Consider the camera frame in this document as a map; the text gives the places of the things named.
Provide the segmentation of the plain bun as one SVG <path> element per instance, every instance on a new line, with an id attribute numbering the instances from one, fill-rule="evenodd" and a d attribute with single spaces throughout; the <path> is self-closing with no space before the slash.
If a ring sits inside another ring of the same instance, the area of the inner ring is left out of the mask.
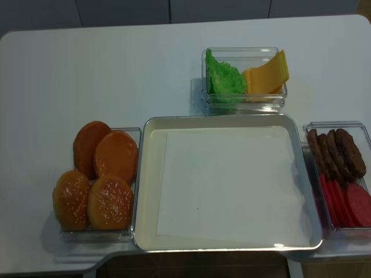
<path id="1" fill-rule="evenodd" d="M 116 176 L 129 185 L 137 173 L 138 148 L 128 133 L 120 130 L 107 134 L 97 145 L 93 165 L 98 177 Z"/>
<path id="2" fill-rule="evenodd" d="M 92 121 L 80 129 L 73 142 L 74 166 L 89 180 L 96 179 L 93 163 L 95 149 L 110 132 L 111 128 L 107 124 L 101 121 Z"/>

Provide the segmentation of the green lettuce leaf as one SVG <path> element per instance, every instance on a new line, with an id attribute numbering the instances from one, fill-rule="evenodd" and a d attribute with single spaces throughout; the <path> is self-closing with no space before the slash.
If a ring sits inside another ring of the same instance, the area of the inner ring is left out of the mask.
<path id="1" fill-rule="evenodd" d="M 208 73 L 208 94 L 211 103 L 239 104 L 247 91 L 245 77 L 238 69 L 226 62 L 218 62 L 212 51 L 206 51 L 206 69 Z"/>

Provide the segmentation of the clear lettuce cheese container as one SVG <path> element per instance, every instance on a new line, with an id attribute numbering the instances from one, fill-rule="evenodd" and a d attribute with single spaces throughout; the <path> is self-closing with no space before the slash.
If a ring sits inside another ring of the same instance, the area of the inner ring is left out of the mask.
<path id="1" fill-rule="evenodd" d="M 202 101 L 208 110 L 215 113 L 222 113 L 228 111 L 234 112 L 279 112 L 285 105 L 286 98 L 288 96 L 288 90 L 286 84 L 282 87 L 283 95 L 276 96 L 273 102 L 268 103 L 246 103 L 246 96 L 242 98 L 242 102 L 239 104 L 219 104 L 211 103 L 212 96 L 208 94 L 208 73 L 206 69 L 206 51 L 210 49 L 213 57 L 218 62 L 226 62 L 231 66 L 238 69 L 239 73 L 250 66 L 262 65 L 262 61 L 252 59 L 252 54 L 249 53 L 249 49 L 254 47 L 209 47 L 202 52 L 202 89 L 201 96 Z M 276 48 L 276 47 L 258 47 L 258 48 Z"/>

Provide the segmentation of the silver metal tray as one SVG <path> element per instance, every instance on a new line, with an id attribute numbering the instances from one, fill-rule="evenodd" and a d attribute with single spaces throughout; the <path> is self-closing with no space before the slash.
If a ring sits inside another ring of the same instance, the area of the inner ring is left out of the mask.
<path id="1" fill-rule="evenodd" d="M 321 245 L 291 117 L 152 118 L 140 145 L 133 226 L 142 250 L 293 251 Z"/>

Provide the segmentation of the plain bottom bun front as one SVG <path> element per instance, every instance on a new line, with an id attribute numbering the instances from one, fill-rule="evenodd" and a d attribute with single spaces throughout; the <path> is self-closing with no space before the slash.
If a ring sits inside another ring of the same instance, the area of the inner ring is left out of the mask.
<path id="1" fill-rule="evenodd" d="M 107 134 L 97 145 L 93 165 L 98 177 L 116 176 L 129 185 L 137 173 L 138 148 L 128 133 L 120 130 Z"/>

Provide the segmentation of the white paper sheet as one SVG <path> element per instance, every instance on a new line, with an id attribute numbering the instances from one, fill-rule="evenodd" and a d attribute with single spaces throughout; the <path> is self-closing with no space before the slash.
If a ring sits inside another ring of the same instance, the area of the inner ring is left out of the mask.
<path id="1" fill-rule="evenodd" d="M 170 131 L 157 234 L 309 247 L 298 175 L 282 126 Z"/>

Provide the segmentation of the yellow cheese slices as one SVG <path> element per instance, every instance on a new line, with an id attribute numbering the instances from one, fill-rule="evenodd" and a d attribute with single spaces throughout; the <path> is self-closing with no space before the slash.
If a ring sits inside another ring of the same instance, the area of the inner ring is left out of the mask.
<path id="1" fill-rule="evenodd" d="M 246 81 L 246 103 L 273 102 L 283 95 L 282 87 L 289 80 L 285 52 L 276 48 L 250 48 L 252 59 L 262 61 L 259 66 L 250 66 L 242 71 Z"/>

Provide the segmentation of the sesame top bun right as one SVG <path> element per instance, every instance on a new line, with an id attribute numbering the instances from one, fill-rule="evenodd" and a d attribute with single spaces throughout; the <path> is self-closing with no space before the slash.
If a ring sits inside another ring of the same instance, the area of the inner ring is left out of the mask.
<path id="1" fill-rule="evenodd" d="M 92 185 L 87 212 L 93 229 L 125 230 L 132 221 L 134 194 L 123 179 L 104 175 Z"/>

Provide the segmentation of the sesame bun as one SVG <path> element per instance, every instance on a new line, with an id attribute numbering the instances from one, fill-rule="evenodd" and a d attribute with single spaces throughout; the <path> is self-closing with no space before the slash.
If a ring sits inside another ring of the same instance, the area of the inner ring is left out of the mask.
<path id="1" fill-rule="evenodd" d="M 123 179 L 104 175 L 92 185 L 87 212 L 93 229 L 125 230 L 132 221 L 134 194 Z"/>
<path id="2" fill-rule="evenodd" d="M 53 190 L 53 209 L 64 231 L 84 231 L 89 226 L 87 203 L 91 184 L 77 170 L 67 171 Z"/>

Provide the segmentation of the clear bun container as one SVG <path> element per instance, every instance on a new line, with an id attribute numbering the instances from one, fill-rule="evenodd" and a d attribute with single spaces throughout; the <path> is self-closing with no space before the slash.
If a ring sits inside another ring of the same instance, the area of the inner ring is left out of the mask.
<path id="1" fill-rule="evenodd" d="M 141 147 L 141 136 L 142 131 L 139 127 L 128 127 L 128 128 L 112 128 L 112 132 L 114 131 L 121 131 L 126 133 L 137 145 L 137 152 L 139 152 Z M 109 243 L 109 242 L 129 242 L 133 238 L 134 233 L 134 220 L 135 218 L 135 210 L 136 209 L 136 192 L 138 189 L 139 182 L 136 178 L 137 170 L 134 171 L 134 177 L 132 181 L 129 183 L 129 187 L 133 192 L 133 203 L 132 210 L 129 214 L 127 214 L 131 219 L 128 222 L 128 226 L 125 228 L 120 229 L 103 229 L 99 230 L 92 226 L 90 226 L 85 231 L 63 231 L 61 230 L 60 238 L 65 242 L 74 242 L 74 243 Z"/>

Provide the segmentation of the brown patty rear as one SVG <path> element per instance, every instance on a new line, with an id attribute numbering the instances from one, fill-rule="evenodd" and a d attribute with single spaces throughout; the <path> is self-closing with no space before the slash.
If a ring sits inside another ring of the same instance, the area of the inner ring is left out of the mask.
<path id="1" fill-rule="evenodd" d="M 311 129 L 307 133 L 307 141 L 319 174 L 323 174 L 325 176 L 325 179 L 329 180 L 330 174 L 322 157 L 321 149 L 318 144 L 318 135 L 316 129 Z"/>

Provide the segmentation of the sesame top bun left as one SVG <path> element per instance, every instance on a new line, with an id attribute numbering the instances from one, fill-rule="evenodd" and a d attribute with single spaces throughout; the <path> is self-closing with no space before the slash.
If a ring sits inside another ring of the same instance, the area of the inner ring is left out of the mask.
<path id="1" fill-rule="evenodd" d="M 91 184 L 77 170 L 67 171 L 53 190 L 53 209 L 64 231 L 84 231 L 89 226 L 87 203 Z"/>

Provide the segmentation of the clear patty tomato container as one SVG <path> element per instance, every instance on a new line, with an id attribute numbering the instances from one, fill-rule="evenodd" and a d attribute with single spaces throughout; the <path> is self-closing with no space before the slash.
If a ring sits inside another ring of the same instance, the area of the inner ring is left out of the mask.
<path id="1" fill-rule="evenodd" d="M 330 215 L 328 212 L 328 208 L 326 206 L 325 198 L 321 189 L 320 180 L 319 180 L 319 172 L 317 166 L 315 164 L 314 158 L 312 156 L 310 147 L 307 141 L 307 133 L 311 129 L 317 130 L 317 135 L 320 134 L 328 134 L 331 129 L 335 131 L 337 129 L 344 129 L 348 133 L 350 133 L 354 139 L 355 145 L 358 147 L 363 160 L 366 165 L 366 174 L 362 178 L 356 178 L 355 182 L 346 182 L 345 185 L 339 185 L 343 192 L 344 200 L 345 200 L 345 190 L 349 183 L 356 183 L 360 185 L 369 195 L 370 195 L 370 137 L 366 130 L 366 127 L 357 121 L 350 121 L 350 122 L 311 122 L 307 125 L 304 125 L 304 153 L 307 158 L 307 169 L 308 174 L 310 176 L 310 181 L 312 184 L 312 188 L 314 191 L 316 206 L 318 210 L 318 214 L 320 216 L 323 235 L 327 239 L 342 239 L 342 238 L 349 238 L 349 239 L 368 239 L 370 238 L 370 227 L 361 227 L 355 224 L 352 228 L 335 228 L 330 219 Z"/>

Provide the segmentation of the red tomato slices stack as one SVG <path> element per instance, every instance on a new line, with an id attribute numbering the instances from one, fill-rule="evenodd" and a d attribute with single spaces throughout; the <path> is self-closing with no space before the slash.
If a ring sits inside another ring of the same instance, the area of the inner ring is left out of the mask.
<path id="1" fill-rule="evenodd" d="M 345 205 L 343 192 L 336 181 L 327 180 L 323 174 L 319 176 L 321 189 L 335 228 L 352 228 L 355 226 Z"/>

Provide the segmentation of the brown patty front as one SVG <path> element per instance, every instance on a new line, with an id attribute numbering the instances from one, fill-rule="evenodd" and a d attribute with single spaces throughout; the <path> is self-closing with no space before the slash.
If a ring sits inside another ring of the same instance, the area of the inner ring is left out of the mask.
<path id="1" fill-rule="evenodd" d="M 337 129 L 335 140 L 351 174 L 356 178 L 362 178 L 366 174 L 366 165 L 352 135 L 344 129 Z"/>

